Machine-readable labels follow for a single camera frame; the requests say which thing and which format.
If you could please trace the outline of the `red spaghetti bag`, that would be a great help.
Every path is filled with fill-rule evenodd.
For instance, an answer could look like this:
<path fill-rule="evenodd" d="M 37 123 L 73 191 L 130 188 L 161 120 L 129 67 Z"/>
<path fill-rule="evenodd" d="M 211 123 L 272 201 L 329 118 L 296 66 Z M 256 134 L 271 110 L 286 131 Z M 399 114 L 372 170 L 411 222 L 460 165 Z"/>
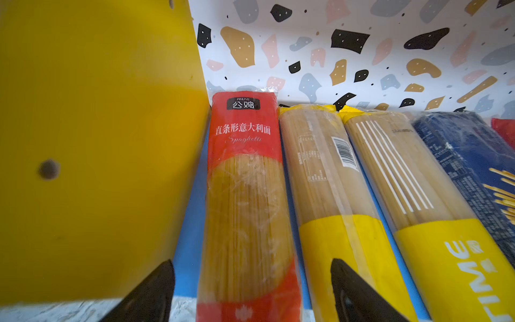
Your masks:
<path fill-rule="evenodd" d="M 213 96 L 197 321 L 300 321 L 276 95 Z"/>
<path fill-rule="evenodd" d="M 515 120 L 492 118 L 491 126 L 506 143 L 515 149 Z"/>

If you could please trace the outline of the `red top spaghetti bag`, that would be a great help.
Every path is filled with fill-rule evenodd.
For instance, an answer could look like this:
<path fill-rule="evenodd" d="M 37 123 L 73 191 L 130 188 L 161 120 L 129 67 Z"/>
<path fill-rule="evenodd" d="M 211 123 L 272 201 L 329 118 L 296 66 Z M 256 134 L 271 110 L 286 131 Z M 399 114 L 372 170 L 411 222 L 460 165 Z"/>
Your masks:
<path fill-rule="evenodd" d="M 197 321 L 300 321 L 276 95 L 213 96 Z"/>

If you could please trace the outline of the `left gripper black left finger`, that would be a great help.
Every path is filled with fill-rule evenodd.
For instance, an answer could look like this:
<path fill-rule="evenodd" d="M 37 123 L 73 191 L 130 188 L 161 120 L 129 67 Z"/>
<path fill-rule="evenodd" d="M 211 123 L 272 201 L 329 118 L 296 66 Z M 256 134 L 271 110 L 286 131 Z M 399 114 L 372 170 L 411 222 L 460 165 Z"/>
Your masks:
<path fill-rule="evenodd" d="M 176 277 L 172 260 L 154 269 L 101 321 L 169 321 Z"/>

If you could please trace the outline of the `blue Barilla spaghetti box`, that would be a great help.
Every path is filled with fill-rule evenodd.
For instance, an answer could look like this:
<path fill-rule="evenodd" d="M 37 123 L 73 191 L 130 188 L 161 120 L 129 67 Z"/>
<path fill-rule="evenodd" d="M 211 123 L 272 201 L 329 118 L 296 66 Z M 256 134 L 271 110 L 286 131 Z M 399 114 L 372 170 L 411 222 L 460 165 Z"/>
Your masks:
<path fill-rule="evenodd" d="M 419 115 L 413 127 L 514 263 L 514 149 L 471 111 Z"/>

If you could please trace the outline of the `clear yellow spaghetti bag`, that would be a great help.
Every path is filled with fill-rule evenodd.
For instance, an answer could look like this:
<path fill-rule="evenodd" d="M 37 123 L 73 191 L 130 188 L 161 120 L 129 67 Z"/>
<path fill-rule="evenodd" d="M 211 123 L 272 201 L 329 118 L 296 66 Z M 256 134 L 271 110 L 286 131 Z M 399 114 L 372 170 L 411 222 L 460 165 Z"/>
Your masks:
<path fill-rule="evenodd" d="M 338 321 L 331 264 L 344 261 L 409 321 L 417 314 L 341 118 L 332 105 L 278 116 L 316 321 Z"/>

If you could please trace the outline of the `yellow Statime spaghetti bag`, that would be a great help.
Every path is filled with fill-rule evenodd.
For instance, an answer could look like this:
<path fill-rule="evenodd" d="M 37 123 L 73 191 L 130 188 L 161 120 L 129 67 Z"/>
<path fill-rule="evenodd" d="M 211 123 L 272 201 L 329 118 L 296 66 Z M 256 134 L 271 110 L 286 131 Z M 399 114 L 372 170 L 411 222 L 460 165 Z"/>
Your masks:
<path fill-rule="evenodd" d="M 513 321 L 514 269 L 409 119 L 339 116 L 433 321 Z"/>

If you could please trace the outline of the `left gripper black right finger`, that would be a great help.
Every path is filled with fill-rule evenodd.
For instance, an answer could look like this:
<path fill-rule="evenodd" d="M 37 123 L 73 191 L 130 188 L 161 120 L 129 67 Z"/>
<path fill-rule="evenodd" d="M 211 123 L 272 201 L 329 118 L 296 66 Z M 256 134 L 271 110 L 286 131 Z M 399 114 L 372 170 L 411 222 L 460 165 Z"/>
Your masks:
<path fill-rule="evenodd" d="M 331 284 L 340 321 L 406 321 L 342 259 L 331 262 Z"/>

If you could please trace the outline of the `yellow shelf pink blue boards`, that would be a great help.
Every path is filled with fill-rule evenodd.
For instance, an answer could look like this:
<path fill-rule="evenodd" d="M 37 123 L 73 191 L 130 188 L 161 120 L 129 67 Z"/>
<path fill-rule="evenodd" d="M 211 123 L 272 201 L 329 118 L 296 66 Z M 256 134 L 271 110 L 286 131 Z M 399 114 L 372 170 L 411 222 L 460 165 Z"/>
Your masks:
<path fill-rule="evenodd" d="M 194 318 L 210 93 L 311 74 L 331 102 L 336 29 L 369 35 L 353 70 L 402 70 L 421 1 L 1 2 L 1 320 L 96 321 L 174 262 L 172 319 Z"/>

